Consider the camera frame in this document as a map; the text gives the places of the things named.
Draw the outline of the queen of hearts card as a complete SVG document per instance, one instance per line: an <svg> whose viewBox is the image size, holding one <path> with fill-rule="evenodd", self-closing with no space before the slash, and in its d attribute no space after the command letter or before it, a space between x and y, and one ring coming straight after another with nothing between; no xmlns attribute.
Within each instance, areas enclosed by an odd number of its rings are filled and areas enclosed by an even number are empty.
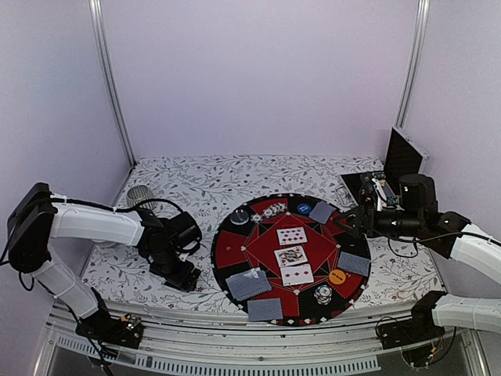
<svg viewBox="0 0 501 376"><path fill-rule="evenodd" d="M274 254L280 268L286 266L296 266L308 261L305 250L301 245L279 249L274 251Z"/></svg>

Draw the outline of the white blue chip row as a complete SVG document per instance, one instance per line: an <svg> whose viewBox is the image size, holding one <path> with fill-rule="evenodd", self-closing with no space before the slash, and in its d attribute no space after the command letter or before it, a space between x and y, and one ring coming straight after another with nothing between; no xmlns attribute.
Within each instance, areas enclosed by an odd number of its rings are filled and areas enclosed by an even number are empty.
<svg viewBox="0 0 501 376"><path fill-rule="evenodd" d="M271 204L268 207L264 208L261 213L253 214L250 219L252 222L262 222L265 219L270 219L274 216L277 216L281 213L284 213L287 210L287 205L283 202L278 202L275 204Z"/></svg>

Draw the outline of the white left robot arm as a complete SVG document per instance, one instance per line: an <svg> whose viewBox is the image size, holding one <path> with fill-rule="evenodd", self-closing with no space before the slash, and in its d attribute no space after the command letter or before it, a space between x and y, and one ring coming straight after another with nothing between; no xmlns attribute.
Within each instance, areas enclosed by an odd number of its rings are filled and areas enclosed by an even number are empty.
<svg viewBox="0 0 501 376"><path fill-rule="evenodd" d="M161 218L140 202L130 208L109 207L53 193L35 183L7 219L5 253L9 265L44 285L85 321L100 340L117 328L99 294L75 274L56 251L60 245L115 244L134 248L149 271L180 291L192 291L200 271L182 255L198 251L202 234L195 219L180 210Z"/></svg>

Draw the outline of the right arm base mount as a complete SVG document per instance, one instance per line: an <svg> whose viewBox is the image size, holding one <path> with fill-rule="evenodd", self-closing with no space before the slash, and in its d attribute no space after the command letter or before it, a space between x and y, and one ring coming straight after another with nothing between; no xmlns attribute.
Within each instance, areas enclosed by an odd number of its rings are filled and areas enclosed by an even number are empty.
<svg viewBox="0 0 501 376"><path fill-rule="evenodd" d="M377 322L375 333L383 349L403 349L404 361L412 368L422 368L434 360L445 329L423 324L418 319L396 320L384 316Z"/></svg>

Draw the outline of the blue playing card deck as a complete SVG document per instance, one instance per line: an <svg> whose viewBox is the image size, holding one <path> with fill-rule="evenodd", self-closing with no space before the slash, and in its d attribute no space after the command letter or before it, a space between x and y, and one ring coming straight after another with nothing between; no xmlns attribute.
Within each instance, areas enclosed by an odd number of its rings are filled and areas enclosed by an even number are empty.
<svg viewBox="0 0 501 376"><path fill-rule="evenodd" d="M250 300L247 302L247 313L250 322L281 320L282 304L279 298Z"/></svg>

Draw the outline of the blue small blind button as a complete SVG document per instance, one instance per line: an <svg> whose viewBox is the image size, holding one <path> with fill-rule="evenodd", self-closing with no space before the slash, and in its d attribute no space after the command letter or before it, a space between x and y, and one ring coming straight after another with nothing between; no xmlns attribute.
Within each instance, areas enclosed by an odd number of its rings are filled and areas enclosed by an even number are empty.
<svg viewBox="0 0 501 376"><path fill-rule="evenodd" d="M311 212L312 207L309 204L306 203L300 203L297 206L297 211L302 214L302 215L307 215Z"/></svg>

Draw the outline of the nine of diamonds card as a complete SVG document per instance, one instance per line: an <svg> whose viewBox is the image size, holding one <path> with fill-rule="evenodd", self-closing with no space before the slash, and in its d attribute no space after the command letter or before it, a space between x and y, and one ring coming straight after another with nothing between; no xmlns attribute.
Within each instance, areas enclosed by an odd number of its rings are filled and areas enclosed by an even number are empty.
<svg viewBox="0 0 501 376"><path fill-rule="evenodd" d="M302 226L279 229L276 231L279 245L295 245L308 242L305 228Z"/></svg>

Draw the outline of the white blue chip stack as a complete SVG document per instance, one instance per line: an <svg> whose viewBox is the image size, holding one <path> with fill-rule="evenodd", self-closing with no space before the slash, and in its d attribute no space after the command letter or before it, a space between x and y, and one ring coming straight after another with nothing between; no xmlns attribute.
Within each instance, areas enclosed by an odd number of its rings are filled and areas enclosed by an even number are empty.
<svg viewBox="0 0 501 376"><path fill-rule="evenodd" d="M321 306L327 306L331 303L333 289L327 284L319 285L313 293L314 299Z"/></svg>

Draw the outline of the three of diamonds card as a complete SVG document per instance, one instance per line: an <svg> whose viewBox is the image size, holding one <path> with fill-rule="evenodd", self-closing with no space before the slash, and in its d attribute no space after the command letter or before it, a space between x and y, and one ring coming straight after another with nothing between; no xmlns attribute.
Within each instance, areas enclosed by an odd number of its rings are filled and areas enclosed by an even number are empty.
<svg viewBox="0 0 501 376"><path fill-rule="evenodd" d="M283 286L295 286L314 282L312 268L308 263L285 266L280 269Z"/></svg>

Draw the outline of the black dealer button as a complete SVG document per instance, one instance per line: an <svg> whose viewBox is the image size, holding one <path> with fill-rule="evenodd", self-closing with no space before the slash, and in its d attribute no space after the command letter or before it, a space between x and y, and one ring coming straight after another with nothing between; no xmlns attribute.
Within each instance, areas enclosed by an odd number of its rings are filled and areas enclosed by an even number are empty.
<svg viewBox="0 0 501 376"><path fill-rule="evenodd" d="M250 220L249 214L243 209L236 209L229 216L230 222L234 226L243 226Z"/></svg>

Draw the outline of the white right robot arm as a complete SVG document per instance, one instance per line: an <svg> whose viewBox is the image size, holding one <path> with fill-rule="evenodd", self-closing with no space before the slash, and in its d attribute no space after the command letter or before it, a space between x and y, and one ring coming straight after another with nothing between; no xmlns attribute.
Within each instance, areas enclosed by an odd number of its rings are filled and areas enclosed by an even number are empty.
<svg viewBox="0 0 501 376"><path fill-rule="evenodd" d="M467 265L490 280L500 282L500 242L454 211L440 212L434 180L422 174L404 175L399 182L397 208L376 209L361 204L334 219L353 237L385 237L421 244L444 259ZM465 298L431 291L411 309L405 335L422 341L443 327L500 332L500 300Z"/></svg>

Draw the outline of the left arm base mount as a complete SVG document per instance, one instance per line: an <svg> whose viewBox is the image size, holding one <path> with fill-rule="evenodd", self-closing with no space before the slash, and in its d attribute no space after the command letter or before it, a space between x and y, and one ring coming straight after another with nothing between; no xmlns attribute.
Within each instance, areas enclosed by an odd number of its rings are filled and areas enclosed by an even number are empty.
<svg viewBox="0 0 501 376"><path fill-rule="evenodd" d="M142 319L131 313L113 318L109 313L97 312L88 318L80 319L75 332L99 343L138 349L144 326Z"/></svg>

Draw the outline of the orange big blind button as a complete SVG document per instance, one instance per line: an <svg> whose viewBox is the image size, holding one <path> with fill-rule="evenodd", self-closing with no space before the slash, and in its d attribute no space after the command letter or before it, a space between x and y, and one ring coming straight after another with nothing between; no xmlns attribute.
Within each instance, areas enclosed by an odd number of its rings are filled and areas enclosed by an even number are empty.
<svg viewBox="0 0 501 376"><path fill-rule="evenodd" d="M346 273L341 269L334 269L329 274L329 281L333 285L341 285L347 279Z"/></svg>

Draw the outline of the blue card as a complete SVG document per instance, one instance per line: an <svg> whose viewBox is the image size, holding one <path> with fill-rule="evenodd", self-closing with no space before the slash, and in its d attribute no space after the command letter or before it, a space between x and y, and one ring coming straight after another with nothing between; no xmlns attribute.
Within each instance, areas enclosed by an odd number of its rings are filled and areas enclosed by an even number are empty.
<svg viewBox="0 0 501 376"><path fill-rule="evenodd" d="M320 201L310 211L308 217L315 222L325 225L335 211L336 208L334 206L325 201Z"/></svg>
<svg viewBox="0 0 501 376"><path fill-rule="evenodd" d="M232 275L225 282L231 296L239 302L272 290L265 272L259 268Z"/></svg>
<svg viewBox="0 0 501 376"><path fill-rule="evenodd" d="M367 277L370 272L371 260L342 251L337 266L343 271Z"/></svg>

